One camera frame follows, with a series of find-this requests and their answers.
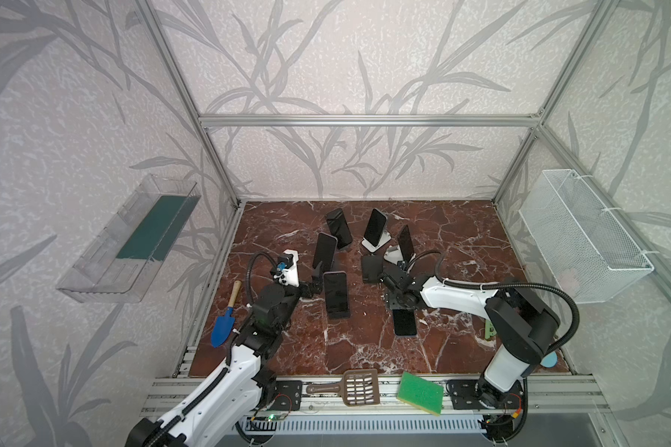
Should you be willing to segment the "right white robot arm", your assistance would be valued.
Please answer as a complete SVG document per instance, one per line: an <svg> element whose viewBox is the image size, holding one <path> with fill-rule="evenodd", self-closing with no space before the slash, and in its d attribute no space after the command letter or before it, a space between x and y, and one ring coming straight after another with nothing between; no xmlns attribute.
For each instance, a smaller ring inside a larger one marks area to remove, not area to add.
<svg viewBox="0 0 671 447"><path fill-rule="evenodd" d="M383 268L378 280L404 309L449 309L493 324L501 346L480 375L475 398L486 408L495 408L515 383L574 337L581 321L579 307L566 292L548 284L517 279L486 283L446 279L440 273L443 260L437 260L432 275L413 276L410 268L401 264ZM561 319L537 292L553 294L570 309L570 326L561 337L557 337Z"/></svg>

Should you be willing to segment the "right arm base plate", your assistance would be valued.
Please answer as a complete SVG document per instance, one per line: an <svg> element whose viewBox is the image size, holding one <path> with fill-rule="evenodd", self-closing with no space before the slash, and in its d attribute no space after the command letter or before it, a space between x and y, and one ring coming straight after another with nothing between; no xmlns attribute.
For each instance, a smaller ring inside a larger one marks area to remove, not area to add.
<svg viewBox="0 0 671 447"><path fill-rule="evenodd" d="M454 410L513 412L522 407L525 391L516 381L509 392L502 392L480 379L454 379L445 383Z"/></svg>

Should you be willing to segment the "brown slotted scoop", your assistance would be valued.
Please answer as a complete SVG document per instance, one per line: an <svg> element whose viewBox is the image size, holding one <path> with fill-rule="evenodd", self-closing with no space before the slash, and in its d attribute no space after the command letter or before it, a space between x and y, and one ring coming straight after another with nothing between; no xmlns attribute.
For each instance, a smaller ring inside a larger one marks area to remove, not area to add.
<svg viewBox="0 0 671 447"><path fill-rule="evenodd" d="M339 382L333 384L308 385L309 395L337 394L348 407L378 405L380 392L376 369L348 370Z"/></svg>

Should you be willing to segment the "light blue plastic shovel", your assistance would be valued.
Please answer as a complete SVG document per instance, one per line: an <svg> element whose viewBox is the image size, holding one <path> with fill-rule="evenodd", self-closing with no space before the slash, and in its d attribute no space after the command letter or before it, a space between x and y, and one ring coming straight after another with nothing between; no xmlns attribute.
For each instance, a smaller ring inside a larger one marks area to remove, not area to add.
<svg viewBox="0 0 671 447"><path fill-rule="evenodd" d="M553 351L542 358L540 365L544 368L552 369L555 366L557 366L557 363L558 363L558 355L556 351Z"/></svg>

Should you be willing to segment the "green plastic hook toy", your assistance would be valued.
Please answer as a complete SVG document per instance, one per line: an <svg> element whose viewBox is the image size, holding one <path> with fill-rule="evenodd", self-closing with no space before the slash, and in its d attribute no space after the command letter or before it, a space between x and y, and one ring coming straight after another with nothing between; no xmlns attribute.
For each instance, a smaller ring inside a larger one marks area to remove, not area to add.
<svg viewBox="0 0 671 447"><path fill-rule="evenodd" d="M490 341L493 340L497 336L497 331L494 328L493 323L490 320L486 320L485 322L485 339Z"/></svg>

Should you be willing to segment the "aluminium front rail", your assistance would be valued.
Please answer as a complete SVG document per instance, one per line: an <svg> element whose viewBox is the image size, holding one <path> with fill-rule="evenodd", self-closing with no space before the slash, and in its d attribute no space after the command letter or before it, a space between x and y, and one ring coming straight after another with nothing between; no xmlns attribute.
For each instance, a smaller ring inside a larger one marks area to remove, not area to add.
<svg viewBox="0 0 671 447"><path fill-rule="evenodd" d="M442 391L441 415L486 413L475 398L475 374L425 374ZM423 409L398 399L401 378L380 375L378 380L359 379L343 387L339 395L336 375L281 376L274 400L259 412L262 418L306 415L428 415ZM156 379L139 412L155 420L184 402L199 385L198 378ZM527 392L513 389L506 396L500 413L518 409L530 413L609 413L611 406L592 375L533 374L527 379Z"/></svg>

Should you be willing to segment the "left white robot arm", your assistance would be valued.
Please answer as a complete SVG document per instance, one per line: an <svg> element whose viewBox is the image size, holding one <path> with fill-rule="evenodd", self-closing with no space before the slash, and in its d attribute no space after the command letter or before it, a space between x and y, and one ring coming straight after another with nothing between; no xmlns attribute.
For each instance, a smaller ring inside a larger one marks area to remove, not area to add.
<svg viewBox="0 0 671 447"><path fill-rule="evenodd" d="M276 397L268 367L300 298L311 292L298 277L298 252L287 250L272 263L273 282L257 296L220 365L157 421L146 418L130 431L127 446L214 446L249 411Z"/></svg>

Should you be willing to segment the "pink object in basket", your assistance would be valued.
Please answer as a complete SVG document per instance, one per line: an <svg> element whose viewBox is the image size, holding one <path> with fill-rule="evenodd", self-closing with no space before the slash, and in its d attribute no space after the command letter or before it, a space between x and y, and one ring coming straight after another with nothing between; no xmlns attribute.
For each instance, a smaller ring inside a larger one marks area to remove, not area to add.
<svg viewBox="0 0 671 447"><path fill-rule="evenodd" d="M581 288L580 275L577 269L569 268L557 275L557 283L561 290L567 294L574 295Z"/></svg>

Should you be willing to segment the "black phone on white stand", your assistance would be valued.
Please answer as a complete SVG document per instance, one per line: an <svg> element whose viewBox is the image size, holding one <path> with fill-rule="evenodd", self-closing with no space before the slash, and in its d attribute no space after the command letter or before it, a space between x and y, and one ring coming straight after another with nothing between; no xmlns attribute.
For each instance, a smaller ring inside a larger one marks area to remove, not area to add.
<svg viewBox="0 0 671 447"><path fill-rule="evenodd" d="M387 216L378 209L373 209L368 220L363 239L376 247L380 243L387 225Z"/></svg>

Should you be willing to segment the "clear plastic wall tray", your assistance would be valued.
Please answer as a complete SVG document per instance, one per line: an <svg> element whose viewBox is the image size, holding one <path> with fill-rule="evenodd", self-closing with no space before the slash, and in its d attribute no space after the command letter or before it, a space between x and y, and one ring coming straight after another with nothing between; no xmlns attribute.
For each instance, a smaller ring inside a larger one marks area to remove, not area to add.
<svg viewBox="0 0 671 447"><path fill-rule="evenodd" d="M82 304L141 302L200 199L195 181L145 176L56 289Z"/></svg>

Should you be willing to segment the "green yellow sponge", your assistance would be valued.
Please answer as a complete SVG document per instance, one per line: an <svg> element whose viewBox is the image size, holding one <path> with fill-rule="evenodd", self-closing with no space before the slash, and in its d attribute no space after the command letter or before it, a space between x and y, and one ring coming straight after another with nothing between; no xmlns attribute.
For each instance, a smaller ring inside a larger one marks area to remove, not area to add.
<svg viewBox="0 0 671 447"><path fill-rule="evenodd" d="M438 383L404 372L396 398L430 415L440 416L444 396L445 389Z"/></svg>

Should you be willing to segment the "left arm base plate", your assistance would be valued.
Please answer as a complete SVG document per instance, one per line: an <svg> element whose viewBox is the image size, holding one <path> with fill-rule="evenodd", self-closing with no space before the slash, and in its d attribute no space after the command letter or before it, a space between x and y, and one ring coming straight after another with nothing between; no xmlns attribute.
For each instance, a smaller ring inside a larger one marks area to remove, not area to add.
<svg viewBox="0 0 671 447"><path fill-rule="evenodd" d="M301 406L304 383L301 380L277 380L268 411L293 412Z"/></svg>

